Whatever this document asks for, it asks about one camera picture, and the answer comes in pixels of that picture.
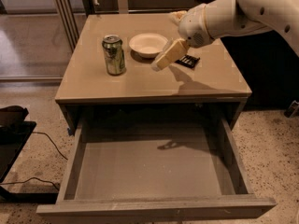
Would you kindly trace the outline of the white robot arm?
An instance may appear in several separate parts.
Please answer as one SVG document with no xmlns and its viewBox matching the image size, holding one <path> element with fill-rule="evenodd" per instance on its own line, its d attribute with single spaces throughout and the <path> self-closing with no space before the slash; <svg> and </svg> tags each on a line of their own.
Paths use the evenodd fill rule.
<svg viewBox="0 0 299 224">
<path fill-rule="evenodd" d="M 279 33 L 299 55 L 299 0 L 215 0 L 170 14 L 179 38 L 167 42 L 152 68 L 160 71 L 184 57 L 190 48 L 210 45 L 226 36 Z"/>
</svg>

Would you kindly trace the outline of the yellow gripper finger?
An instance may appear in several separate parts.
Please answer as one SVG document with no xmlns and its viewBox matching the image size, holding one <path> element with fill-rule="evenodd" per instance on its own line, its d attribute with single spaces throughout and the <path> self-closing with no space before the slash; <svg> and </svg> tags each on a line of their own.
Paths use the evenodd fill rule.
<svg viewBox="0 0 299 224">
<path fill-rule="evenodd" d="M 180 11 L 173 11 L 169 13 L 169 19 L 171 22 L 173 22 L 175 25 L 179 25 L 180 21 L 182 20 L 183 16 L 187 13 L 186 10 L 180 10 Z"/>
<path fill-rule="evenodd" d="M 189 48 L 190 46 L 187 41 L 182 38 L 170 40 L 164 46 L 163 51 L 154 59 L 151 68 L 154 71 L 165 69 L 171 63 L 174 63 L 176 60 L 185 56 Z"/>
</svg>

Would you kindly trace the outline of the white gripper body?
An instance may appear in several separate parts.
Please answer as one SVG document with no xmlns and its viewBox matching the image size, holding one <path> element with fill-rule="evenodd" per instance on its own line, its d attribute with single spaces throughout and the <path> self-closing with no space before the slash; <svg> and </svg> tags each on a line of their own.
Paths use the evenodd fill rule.
<svg viewBox="0 0 299 224">
<path fill-rule="evenodd" d="M 201 48 L 213 43 L 206 26 L 206 4 L 193 7 L 181 18 L 178 33 L 192 48 Z"/>
</svg>

